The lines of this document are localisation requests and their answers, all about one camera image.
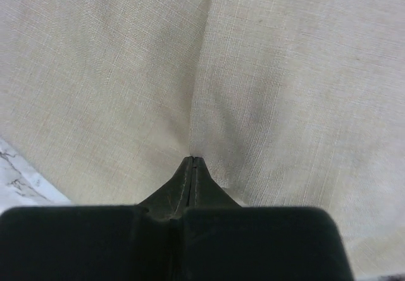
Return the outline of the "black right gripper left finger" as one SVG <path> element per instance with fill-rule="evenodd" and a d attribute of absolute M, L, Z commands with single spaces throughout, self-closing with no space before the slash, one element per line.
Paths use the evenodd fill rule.
<path fill-rule="evenodd" d="M 1 215 L 2 280 L 171 280 L 193 159 L 137 205 L 20 207 Z"/>

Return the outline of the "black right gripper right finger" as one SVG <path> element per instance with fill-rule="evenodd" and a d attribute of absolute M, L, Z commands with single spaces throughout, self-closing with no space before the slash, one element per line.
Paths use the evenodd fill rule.
<path fill-rule="evenodd" d="M 186 186 L 176 212 L 174 280 L 352 280 L 333 219 L 314 207 L 242 207 L 202 158 L 180 167 Z"/>

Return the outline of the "beige linen napkin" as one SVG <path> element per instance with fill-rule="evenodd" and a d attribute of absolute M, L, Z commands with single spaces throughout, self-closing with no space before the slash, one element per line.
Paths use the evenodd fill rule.
<path fill-rule="evenodd" d="M 1 0 L 1 137 L 77 204 L 203 157 L 329 212 L 356 277 L 402 273 L 404 0 Z"/>

